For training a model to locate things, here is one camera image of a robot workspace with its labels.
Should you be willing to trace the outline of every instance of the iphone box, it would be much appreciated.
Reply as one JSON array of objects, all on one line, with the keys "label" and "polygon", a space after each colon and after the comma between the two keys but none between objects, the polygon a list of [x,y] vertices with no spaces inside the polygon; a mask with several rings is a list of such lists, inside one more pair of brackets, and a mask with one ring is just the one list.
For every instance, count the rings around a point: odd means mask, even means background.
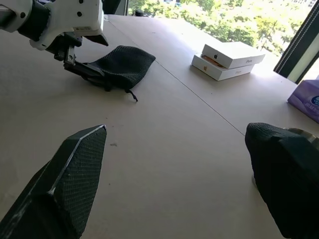
[{"label": "iphone box", "polygon": [[212,60],[211,58],[202,55],[194,55],[193,61],[191,63],[194,67],[198,68],[202,72],[205,72],[207,75],[215,79],[216,81],[225,80],[231,77],[240,76],[246,73],[251,72],[254,65],[237,67],[233,69],[227,69]]},{"label": "iphone box", "polygon": [[215,46],[205,44],[202,54],[228,69],[255,65],[265,57],[261,51],[242,42],[225,42]]}]

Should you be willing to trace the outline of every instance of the table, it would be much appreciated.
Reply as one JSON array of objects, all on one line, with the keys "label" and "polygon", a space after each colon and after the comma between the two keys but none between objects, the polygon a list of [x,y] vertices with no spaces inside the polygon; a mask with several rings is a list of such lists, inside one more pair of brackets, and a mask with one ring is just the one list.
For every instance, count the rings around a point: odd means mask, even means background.
[{"label": "table", "polygon": [[[189,29],[196,32],[191,40]],[[318,133],[286,104],[296,86],[257,67],[215,82],[190,62],[216,40],[185,22],[109,16],[104,34],[109,47],[84,40],[77,59],[94,61],[118,45],[157,58],[134,87],[137,104],[123,91],[106,93],[64,71],[23,36],[0,32],[0,218],[64,138],[106,124],[83,239],[282,238],[251,183],[243,134],[251,121]]]}]

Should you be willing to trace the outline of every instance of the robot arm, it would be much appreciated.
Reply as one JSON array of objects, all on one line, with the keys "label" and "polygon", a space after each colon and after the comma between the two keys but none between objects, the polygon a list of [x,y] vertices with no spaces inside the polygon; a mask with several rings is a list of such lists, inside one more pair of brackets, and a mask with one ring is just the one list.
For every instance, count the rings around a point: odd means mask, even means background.
[{"label": "robot arm", "polygon": [[75,47],[82,37],[108,46],[102,34],[102,0],[55,0],[40,4],[36,0],[0,0],[0,29],[18,31],[38,50],[54,54],[64,62],[64,69],[83,78],[104,77],[93,66],[77,62]]},{"label": "robot arm", "polygon": [[18,31],[39,50],[47,49],[64,32],[79,37],[103,31],[101,0],[56,0],[45,5],[35,0],[0,0],[1,5],[0,29]]}]

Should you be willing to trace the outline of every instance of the black mesh pouch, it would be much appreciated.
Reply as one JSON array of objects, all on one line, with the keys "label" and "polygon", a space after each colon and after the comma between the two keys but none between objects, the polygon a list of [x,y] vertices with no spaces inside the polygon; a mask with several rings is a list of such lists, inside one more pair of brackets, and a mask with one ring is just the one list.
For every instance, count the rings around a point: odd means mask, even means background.
[{"label": "black mesh pouch", "polygon": [[98,79],[84,77],[84,79],[94,85],[104,87],[106,91],[111,91],[113,87],[124,89],[138,101],[130,89],[143,79],[154,61],[153,55],[139,48],[118,46],[105,57],[87,63],[102,70],[105,77]]}]

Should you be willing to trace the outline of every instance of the tree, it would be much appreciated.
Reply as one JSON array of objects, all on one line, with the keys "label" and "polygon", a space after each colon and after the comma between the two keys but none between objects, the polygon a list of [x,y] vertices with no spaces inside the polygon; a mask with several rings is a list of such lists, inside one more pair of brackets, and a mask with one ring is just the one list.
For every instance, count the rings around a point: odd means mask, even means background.
[{"label": "tree", "polygon": [[280,55],[307,14],[291,0],[129,0],[129,12],[184,19],[222,42],[241,41]]}]

